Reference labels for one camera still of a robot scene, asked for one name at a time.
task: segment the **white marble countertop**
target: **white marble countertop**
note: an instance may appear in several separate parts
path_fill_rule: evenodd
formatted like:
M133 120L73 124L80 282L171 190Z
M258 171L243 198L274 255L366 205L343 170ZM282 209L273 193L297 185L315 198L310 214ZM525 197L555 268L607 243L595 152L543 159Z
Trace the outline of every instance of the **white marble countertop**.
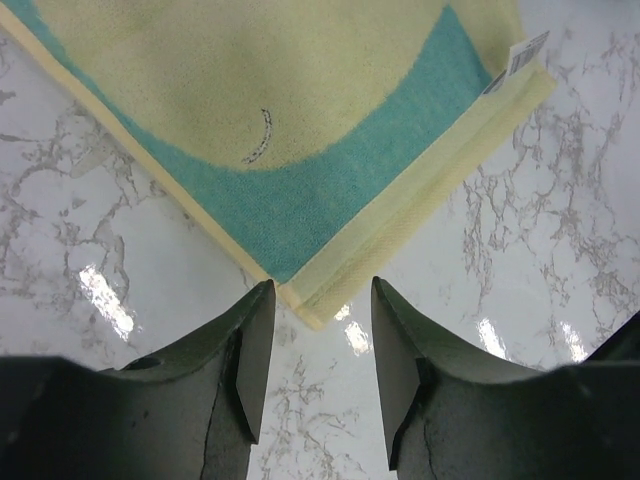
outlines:
M522 0L558 88L380 275L490 352L580 361L640 309L640 4ZM121 367L252 285L0 33L0 352ZM391 479L366 287L323 332L278 308L251 480Z

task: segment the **tag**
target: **tag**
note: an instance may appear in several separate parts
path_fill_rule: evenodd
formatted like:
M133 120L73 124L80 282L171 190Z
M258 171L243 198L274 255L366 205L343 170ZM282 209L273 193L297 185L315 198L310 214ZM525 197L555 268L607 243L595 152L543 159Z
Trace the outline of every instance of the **tag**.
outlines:
M484 89L482 94L487 95L497 91L505 80L515 75L528 65L531 60L535 58L538 52L542 50L542 47L548 37L549 31L546 31L542 35L538 35L537 37L513 45L509 49L509 61L507 62L506 70L498 75L495 80Z

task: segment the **towel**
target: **towel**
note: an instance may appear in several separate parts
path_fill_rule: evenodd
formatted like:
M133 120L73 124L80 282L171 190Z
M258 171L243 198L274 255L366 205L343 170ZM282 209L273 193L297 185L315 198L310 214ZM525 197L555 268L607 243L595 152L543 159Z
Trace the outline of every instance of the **towel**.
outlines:
M0 0L2 25L321 328L553 88L515 0Z

